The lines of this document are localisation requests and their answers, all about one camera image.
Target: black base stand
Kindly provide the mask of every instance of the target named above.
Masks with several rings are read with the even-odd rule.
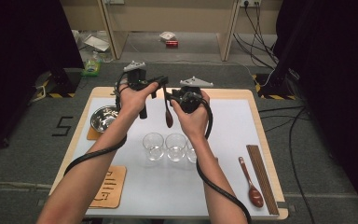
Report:
[[[57,83],[54,76],[49,76],[45,82],[46,95],[53,98],[74,97],[77,85],[81,79],[81,72],[65,72],[68,80],[66,83]]]
[[[259,97],[266,99],[295,99],[286,78],[279,77],[269,80],[269,74],[256,74],[255,85],[258,86],[257,94]]]

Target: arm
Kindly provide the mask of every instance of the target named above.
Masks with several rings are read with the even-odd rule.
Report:
[[[209,96],[203,91],[202,98],[209,103]],[[215,185],[234,195],[225,174],[220,168],[205,138],[208,114],[203,105],[191,114],[186,114],[174,100],[171,101],[173,110],[178,115],[185,135],[196,149],[200,169]],[[229,199],[204,183],[205,200],[212,223],[247,223],[242,210]]]
[[[142,91],[127,88],[121,93],[121,110],[117,118],[87,153],[116,145],[145,106],[147,96],[156,90],[152,83]],[[48,198],[37,223],[80,223],[103,183],[116,152],[83,161],[73,167]]]

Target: silver bowl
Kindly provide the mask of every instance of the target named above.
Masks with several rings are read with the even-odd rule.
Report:
[[[97,109],[90,119],[91,127],[98,133],[104,133],[107,127],[116,119],[117,108],[115,105],[106,105]]]

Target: forearm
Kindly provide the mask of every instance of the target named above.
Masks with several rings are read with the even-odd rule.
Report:
[[[125,137],[138,114],[123,110],[87,153],[112,147]],[[115,154],[115,151],[110,152],[74,166],[49,197],[38,223],[79,223]]]
[[[226,176],[205,138],[193,139],[201,171],[219,188],[235,196]],[[204,183],[205,199],[212,223],[247,223],[242,210],[225,196]]]

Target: black partition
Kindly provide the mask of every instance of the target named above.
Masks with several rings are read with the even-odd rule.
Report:
[[[63,68],[83,68],[59,0],[0,1],[0,145],[34,95],[36,79]]]
[[[275,49],[287,64],[281,75],[288,67],[298,72],[297,86],[321,137],[358,192],[358,4],[323,1],[311,23],[297,26],[308,4],[283,1]],[[297,29],[306,35],[290,42]]]

